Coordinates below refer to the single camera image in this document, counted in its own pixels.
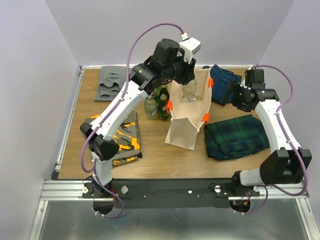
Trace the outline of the green glass bottle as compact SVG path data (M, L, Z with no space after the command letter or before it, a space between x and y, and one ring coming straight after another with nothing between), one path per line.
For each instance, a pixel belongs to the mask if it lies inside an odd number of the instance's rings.
M152 93L151 93L152 98L155 100L156 105L158 106L160 103L160 87L156 88Z
M193 79L188 84L181 87L182 98L187 103L192 103L197 98L197 80Z
M157 117L157 103L152 96L148 96L144 101L144 111L148 119L154 120Z
M159 98L161 99L161 96L162 95L166 95L166 99L169 100L170 99L170 94L169 94L169 91L168 91L168 85L167 84L164 84L160 87L160 90L159 90Z
M166 121L170 114L167 112L168 98L166 94L160 95L160 100L157 105L157 116L160 120Z

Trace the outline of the beige canvas tote bag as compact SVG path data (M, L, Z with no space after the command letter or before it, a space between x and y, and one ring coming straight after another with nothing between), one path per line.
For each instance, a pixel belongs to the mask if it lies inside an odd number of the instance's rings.
M165 143L193 151L201 127L209 122L212 102L213 79L210 68L194 71L197 81L196 99L186 102L183 99L182 85L175 81L170 89L170 127Z

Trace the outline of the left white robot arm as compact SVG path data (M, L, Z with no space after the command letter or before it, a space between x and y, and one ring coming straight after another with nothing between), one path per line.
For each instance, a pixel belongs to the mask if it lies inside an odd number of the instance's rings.
M129 81L109 106L91 123L84 122L80 131L85 137L85 147L93 158L93 191L101 198L111 191L112 158L119 151L114 134L132 110L156 88L175 81L187 85L195 78L194 55L201 49L201 42L193 37L180 43L164 38L157 43L153 55L135 65Z

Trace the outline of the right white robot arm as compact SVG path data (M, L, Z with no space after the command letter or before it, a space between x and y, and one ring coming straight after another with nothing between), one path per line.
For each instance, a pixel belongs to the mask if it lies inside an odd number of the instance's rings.
M307 181L306 170L311 162L310 150L303 149L293 136L282 113L283 104L274 89L266 88L263 69L251 67L245 80L228 83L223 100L244 112L255 111L264 127L270 145L270 156L252 170L235 173L230 191L241 196L248 186L299 184Z

